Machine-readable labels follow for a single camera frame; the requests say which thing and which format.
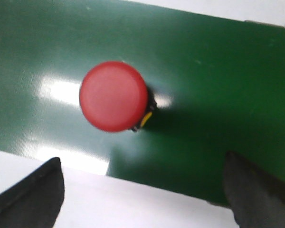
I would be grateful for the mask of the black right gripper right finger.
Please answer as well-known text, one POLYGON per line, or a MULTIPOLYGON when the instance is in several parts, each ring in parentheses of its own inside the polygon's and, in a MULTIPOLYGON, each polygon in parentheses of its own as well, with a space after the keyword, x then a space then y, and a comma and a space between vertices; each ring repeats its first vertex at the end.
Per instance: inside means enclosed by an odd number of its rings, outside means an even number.
POLYGON ((285 228, 285 182, 242 155, 227 152, 223 188, 241 228, 285 228))

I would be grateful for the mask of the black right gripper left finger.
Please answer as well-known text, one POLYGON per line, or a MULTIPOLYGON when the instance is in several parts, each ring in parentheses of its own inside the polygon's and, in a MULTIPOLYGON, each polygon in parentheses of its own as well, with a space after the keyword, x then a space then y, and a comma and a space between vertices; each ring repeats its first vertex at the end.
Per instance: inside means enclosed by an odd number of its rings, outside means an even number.
POLYGON ((61 160, 54 157, 0 194, 0 228, 52 228, 64 197, 61 160))

